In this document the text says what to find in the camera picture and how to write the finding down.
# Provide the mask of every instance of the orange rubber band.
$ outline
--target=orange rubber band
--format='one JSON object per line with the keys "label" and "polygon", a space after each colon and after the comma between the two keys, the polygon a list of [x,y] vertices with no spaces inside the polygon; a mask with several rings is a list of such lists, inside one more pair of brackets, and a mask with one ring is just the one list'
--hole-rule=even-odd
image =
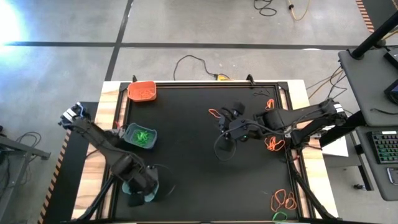
{"label": "orange rubber band", "polygon": [[289,210],[295,210],[297,208],[297,203],[296,200],[294,199],[293,192],[289,192],[289,195],[287,196],[287,199],[285,201],[285,208]]}
{"label": "orange rubber band", "polygon": [[272,110],[272,109],[274,109],[274,103],[275,103],[274,99],[269,99],[269,100],[267,101],[266,110]]}
{"label": "orange rubber band", "polygon": [[[278,198],[278,193],[279,192],[282,192],[283,193],[283,200],[282,201],[280,201],[279,200],[279,198]],[[274,208],[274,206],[273,206],[273,204],[274,204],[274,201],[276,201],[277,203],[278,203],[278,207],[277,208]],[[278,211],[278,209],[280,209],[280,208],[282,208],[283,206],[284,206],[284,204],[285,204],[285,201],[286,201],[286,190],[285,189],[280,189],[280,190],[277,190],[273,195],[272,195],[272,197],[271,197],[271,210],[273,211],[273,212],[277,212]]]}
{"label": "orange rubber band", "polygon": [[209,109],[209,113],[213,115],[215,118],[221,118],[221,114],[217,110]]}
{"label": "orange rubber band", "polygon": [[275,152],[281,150],[285,146],[285,141],[284,140],[280,140],[279,142],[276,142],[276,137],[275,136],[270,138],[269,143],[267,143],[267,138],[265,138],[264,143],[267,146],[268,150],[275,151]]}

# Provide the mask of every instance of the green object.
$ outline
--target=green object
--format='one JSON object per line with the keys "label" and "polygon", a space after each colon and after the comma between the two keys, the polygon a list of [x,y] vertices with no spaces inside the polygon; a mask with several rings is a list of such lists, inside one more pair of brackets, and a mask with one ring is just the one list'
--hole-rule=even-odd
{"label": "green object", "polygon": [[154,139],[153,135],[143,130],[135,130],[133,132],[133,141],[135,141],[140,146],[145,146],[148,142],[152,142]]}
{"label": "green object", "polygon": [[[277,218],[277,216],[278,216],[279,214],[283,215],[285,218],[284,218],[283,220],[277,220],[276,218]],[[287,215],[286,215],[286,213],[284,213],[284,212],[277,212],[277,213],[275,213],[274,216],[272,217],[272,221],[286,221],[286,220],[287,220]]]}
{"label": "green object", "polygon": [[131,123],[124,133],[123,139],[133,145],[144,149],[152,149],[157,139],[156,130]]}

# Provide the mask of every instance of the black desk leg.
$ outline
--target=black desk leg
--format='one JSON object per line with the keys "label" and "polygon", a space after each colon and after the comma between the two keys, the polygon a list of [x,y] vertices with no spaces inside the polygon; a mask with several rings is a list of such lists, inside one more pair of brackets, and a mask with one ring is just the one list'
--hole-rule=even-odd
{"label": "black desk leg", "polygon": [[344,125],[342,126],[335,126],[334,128],[330,129],[326,134],[324,134],[320,139],[319,142],[321,147],[326,146],[333,141],[345,136],[346,134],[352,132],[358,126],[364,126],[366,122],[363,118],[362,112],[358,111],[352,116],[350,116]]}
{"label": "black desk leg", "polygon": [[356,153],[358,154],[359,161],[361,163],[361,165],[358,166],[358,169],[359,169],[359,172],[361,173],[361,177],[363,179],[364,187],[360,187],[361,185],[357,184],[357,185],[354,185],[354,188],[356,188],[356,189],[365,189],[365,190],[368,190],[368,191],[374,190],[373,184],[371,182],[371,178],[369,176],[369,172],[368,172],[368,170],[367,170],[367,168],[365,166],[365,163],[364,163],[364,161],[362,159],[362,156],[361,156],[361,154],[363,154],[362,146],[361,145],[356,145],[355,146],[355,150],[356,150]]}

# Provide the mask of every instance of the concrete floor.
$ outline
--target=concrete floor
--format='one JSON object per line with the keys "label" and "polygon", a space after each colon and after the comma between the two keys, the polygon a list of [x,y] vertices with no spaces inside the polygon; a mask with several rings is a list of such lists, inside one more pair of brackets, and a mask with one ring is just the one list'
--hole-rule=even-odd
{"label": "concrete floor", "polygon": [[[115,42],[127,0],[1,1],[0,41]],[[298,12],[303,4],[296,3]],[[294,22],[287,3],[275,0],[274,17],[262,17],[251,0],[135,0],[123,42],[358,45],[369,32],[355,0],[313,0],[304,20]],[[393,37],[389,44],[398,43]],[[10,138],[27,131],[43,135],[39,148],[48,161],[31,164],[32,180],[20,187],[14,221],[35,223],[65,135],[58,118],[76,101],[98,101],[111,47],[0,47],[0,124]],[[334,50],[135,49],[122,48],[112,80],[171,80],[177,60],[203,58],[211,72],[234,79],[303,79],[307,86],[330,76],[339,66]],[[209,80],[202,64],[181,62],[178,80]],[[349,88],[343,80],[341,86]],[[323,101],[330,86],[311,103]],[[351,89],[339,96],[343,107],[358,110]],[[329,169],[341,218],[394,223],[398,202],[385,202],[376,190],[355,191],[356,169]]]}

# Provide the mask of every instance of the green rubber band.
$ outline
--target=green rubber band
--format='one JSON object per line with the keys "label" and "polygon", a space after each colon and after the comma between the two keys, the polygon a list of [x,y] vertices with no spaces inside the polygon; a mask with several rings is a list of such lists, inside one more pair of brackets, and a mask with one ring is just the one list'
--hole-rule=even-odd
{"label": "green rubber band", "polygon": [[[285,216],[285,219],[284,219],[284,220],[276,220],[276,218],[277,218],[277,216],[278,216],[279,214],[284,215],[284,216]],[[277,212],[277,213],[275,213],[274,216],[272,217],[272,221],[286,221],[286,220],[287,220],[287,215],[286,215],[286,213],[284,213],[284,212]]]}

